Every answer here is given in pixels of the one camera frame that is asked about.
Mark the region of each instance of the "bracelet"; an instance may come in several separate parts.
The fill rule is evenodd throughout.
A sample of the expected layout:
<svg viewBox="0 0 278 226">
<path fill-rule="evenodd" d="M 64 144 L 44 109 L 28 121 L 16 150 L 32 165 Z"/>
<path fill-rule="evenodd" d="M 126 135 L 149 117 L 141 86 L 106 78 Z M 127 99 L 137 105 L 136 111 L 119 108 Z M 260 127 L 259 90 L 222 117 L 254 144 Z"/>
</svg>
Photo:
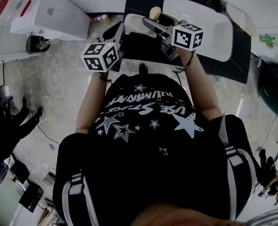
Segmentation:
<svg viewBox="0 0 278 226">
<path fill-rule="evenodd" d="M 100 73 L 100 79 L 106 83 L 111 83 L 112 84 L 112 81 L 107 79 L 103 73 Z"/>
<path fill-rule="evenodd" d="M 186 69 L 190 66 L 190 64 L 191 64 L 191 62 L 192 62 L 193 57 L 195 56 L 195 54 L 196 54 L 196 50 L 193 51 L 191 58 L 189 59 L 188 63 L 186 64 L 186 66 L 184 66 L 183 69 L 180 69 L 180 70 L 173 70 L 173 72 L 174 72 L 174 73 L 181 73 L 181 72 L 183 72 L 184 70 L 186 70 Z"/>
</svg>

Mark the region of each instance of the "person standing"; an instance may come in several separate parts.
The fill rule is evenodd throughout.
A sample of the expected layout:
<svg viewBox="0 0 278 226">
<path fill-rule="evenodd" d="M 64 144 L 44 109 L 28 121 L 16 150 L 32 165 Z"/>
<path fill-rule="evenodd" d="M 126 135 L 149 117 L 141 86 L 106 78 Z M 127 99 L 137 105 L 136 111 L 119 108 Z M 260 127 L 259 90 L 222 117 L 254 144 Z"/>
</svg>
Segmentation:
<svg viewBox="0 0 278 226">
<path fill-rule="evenodd" d="M 23 97 L 23 107 L 17 115 L 7 116 L 0 121 L 0 171 L 3 161 L 10 156 L 18 142 L 29 135 L 44 116 L 44 109 L 39 107 L 36 114 L 21 125 L 31 112 L 29 101 Z"/>
<path fill-rule="evenodd" d="M 278 204 L 278 171 L 274 159 L 270 156 L 266 160 L 266 151 L 263 148 L 258 149 L 260 164 L 255 162 L 256 174 L 258 182 L 263 186 L 263 190 L 258 194 L 259 197 L 264 196 L 265 192 L 268 191 L 269 196 L 276 196 L 276 203 Z"/>
</svg>

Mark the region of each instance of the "black countertop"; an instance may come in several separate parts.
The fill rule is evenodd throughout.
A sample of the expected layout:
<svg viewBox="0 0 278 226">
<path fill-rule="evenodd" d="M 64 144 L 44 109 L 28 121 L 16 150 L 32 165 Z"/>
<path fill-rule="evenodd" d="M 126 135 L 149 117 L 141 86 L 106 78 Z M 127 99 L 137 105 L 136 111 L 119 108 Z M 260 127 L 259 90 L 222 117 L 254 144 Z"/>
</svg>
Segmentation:
<svg viewBox="0 0 278 226">
<path fill-rule="evenodd" d="M 191 0 L 202 5 L 215 9 L 221 8 L 217 0 Z M 129 13 L 140 14 L 149 17 L 149 11 L 153 7 L 160 7 L 163 10 L 164 0 L 127 0 L 124 17 Z M 206 73 L 223 76 L 235 81 L 246 84 L 250 52 L 251 37 L 248 36 L 235 23 L 233 25 L 233 48 L 230 59 L 220 62 L 202 55 L 199 60 Z M 170 61 L 161 51 L 161 37 L 151 38 L 146 35 L 130 33 L 122 36 L 120 50 L 123 51 L 124 58 L 153 61 L 164 64 L 180 65 L 179 57 Z"/>
</svg>

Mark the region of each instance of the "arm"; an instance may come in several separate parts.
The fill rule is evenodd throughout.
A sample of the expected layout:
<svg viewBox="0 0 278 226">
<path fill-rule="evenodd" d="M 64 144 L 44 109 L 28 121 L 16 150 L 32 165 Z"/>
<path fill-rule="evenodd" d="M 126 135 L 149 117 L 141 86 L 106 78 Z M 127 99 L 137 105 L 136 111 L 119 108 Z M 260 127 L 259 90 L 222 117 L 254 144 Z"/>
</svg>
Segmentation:
<svg viewBox="0 0 278 226">
<path fill-rule="evenodd" d="M 277 182 L 278 181 L 278 176 L 275 176 L 271 181 L 270 183 L 266 186 L 266 188 L 269 188 L 273 183 Z"/>
<path fill-rule="evenodd" d="M 192 53 L 176 47 L 183 66 L 186 66 Z M 206 72 L 197 55 L 194 56 L 189 68 L 185 70 L 194 106 L 210 121 L 222 116 L 218 99 Z"/>
<path fill-rule="evenodd" d="M 99 73 L 94 73 L 82 101 L 76 122 L 76 133 L 89 131 L 91 125 L 96 120 L 103 105 L 107 83 L 100 79 Z"/>
</svg>

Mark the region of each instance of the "white cabinet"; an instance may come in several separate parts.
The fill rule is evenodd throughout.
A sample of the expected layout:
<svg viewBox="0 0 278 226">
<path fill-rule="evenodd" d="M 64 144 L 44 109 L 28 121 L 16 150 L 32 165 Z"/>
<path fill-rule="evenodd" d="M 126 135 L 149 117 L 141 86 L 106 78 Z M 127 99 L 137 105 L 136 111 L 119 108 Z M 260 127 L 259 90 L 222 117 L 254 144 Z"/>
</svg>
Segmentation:
<svg viewBox="0 0 278 226">
<path fill-rule="evenodd" d="M 0 25 L 0 64 L 40 56 L 41 53 L 28 54 L 26 50 L 27 36 L 10 33 L 10 24 Z"/>
<path fill-rule="evenodd" d="M 11 24 L 12 33 L 46 39 L 86 40 L 90 17 L 68 0 L 36 0 L 30 11 Z"/>
</svg>

